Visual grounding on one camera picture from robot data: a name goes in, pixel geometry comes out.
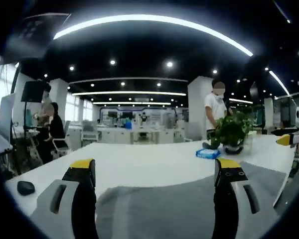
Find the man in white shirt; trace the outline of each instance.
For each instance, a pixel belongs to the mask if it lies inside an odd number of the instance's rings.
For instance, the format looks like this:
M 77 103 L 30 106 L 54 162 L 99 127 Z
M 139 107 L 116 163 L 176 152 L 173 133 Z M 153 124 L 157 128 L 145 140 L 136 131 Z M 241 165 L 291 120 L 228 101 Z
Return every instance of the man in white shirt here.
M 227 115 L 227 109 L 223 101 L 225 84 L 217 79 L 214 79 L 211 84 L 213 91 L 205 98 L 207 139 L 212 137 L 216 128 L 216 120 Z

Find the white pillar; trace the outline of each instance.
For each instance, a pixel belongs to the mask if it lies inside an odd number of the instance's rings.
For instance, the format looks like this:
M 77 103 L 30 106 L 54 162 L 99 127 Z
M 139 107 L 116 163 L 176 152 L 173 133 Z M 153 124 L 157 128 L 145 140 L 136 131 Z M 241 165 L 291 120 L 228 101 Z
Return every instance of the white pillar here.
M 62 79 L 55 79 L 50 82 L 51 91 L 50 99 L 52 102 L 57 102 L 59 105 L 59 115 L 62 120 L 65 118 L 65 104 L 66 96 L 68 93 L 69 83 L 63 81 Z
M 206 139 L 205 97 L 212 91 L 212 78 L 199 76 L 188 85 L 189 122 L 198 122 L 202 139 Z

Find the yellow object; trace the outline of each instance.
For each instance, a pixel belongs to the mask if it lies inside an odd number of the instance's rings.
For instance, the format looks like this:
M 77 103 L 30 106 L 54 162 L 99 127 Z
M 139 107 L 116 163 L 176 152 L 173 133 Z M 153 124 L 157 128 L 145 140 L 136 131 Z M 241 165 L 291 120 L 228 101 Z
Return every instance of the yellow object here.
M 291 138 L 290 134 L 285 134 L 281 136 L 279 139 L 277 139 L 276 142 L 277 144 L 288 146 L 291 144 L 290 138 Z
M 93 158 L 78 160 L 70 165 L 70 168 L 89 168 Z
M 224 158 L 217 158 L 220 162 L 221 168 L 241 168 L 240 164 L 236 161 Z

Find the computer mouse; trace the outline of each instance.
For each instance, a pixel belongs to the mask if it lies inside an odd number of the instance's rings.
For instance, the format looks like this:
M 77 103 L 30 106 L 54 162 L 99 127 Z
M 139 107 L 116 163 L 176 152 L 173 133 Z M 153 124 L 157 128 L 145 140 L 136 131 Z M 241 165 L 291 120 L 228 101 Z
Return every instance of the computer mouse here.
M 18 192 L 23 196 L 27 196 L 31 193 L 34 193 L 35 191 L 33 183 L 26 181 L 19 181 L 16 188 Z

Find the chair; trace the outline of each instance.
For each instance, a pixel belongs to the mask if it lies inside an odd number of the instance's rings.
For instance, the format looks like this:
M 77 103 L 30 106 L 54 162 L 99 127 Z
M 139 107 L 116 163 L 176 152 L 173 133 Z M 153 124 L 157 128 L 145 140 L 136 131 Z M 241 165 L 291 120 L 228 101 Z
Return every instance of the chair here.
M 65 133 L 65 138 L 54 138 L 52 140 L 52 143 L 53 143 L 53 146 L 54 146 L 54 150 L 52 151 L 52 156 L 53 156 L 53 159 L 57 159 L 59 157 L 62 157 L 70 152 L 72 152 L 72 148 L 71 148 L 71 140 L 70 140 L 70 135 L 66 134 L 68 129 L 69 129 L 69 125 L 70 125 L 70 121 L 66 121 L 65 124 L 64 124 L 64 133 Z M 61 148 L 58 148 L 56 146 L 56 141 L 63 141 L 65 142 L 65 144 L 67 145 L 66 147 L 61 147 Z

